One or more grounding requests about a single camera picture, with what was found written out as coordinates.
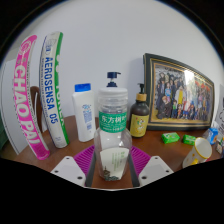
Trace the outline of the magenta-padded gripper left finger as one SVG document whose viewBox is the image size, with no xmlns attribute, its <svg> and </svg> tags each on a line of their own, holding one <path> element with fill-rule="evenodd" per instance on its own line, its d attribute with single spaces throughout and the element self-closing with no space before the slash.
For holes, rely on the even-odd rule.
<svg viewBox="0 0 224 224">
<path fill-rule="evenodd" d="M 82 187 L 90 187 L 95 170 L 94 146 L 90 146 L 74 157 L 65 156 L 51 171 L 67 181 Z"/>
</svg>

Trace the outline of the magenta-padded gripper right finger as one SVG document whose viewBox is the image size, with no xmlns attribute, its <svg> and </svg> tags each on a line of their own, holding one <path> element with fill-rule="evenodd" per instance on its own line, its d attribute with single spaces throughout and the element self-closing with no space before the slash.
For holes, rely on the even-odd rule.
<svg viewBox="0 0 224 224">
<path fill-rule="evenodd" d="M 129 167 L 134 187 L 148 185 L 173 173 L 159 156 L 149 156 L 137 147 L 130 150 Z"/>
</svg>

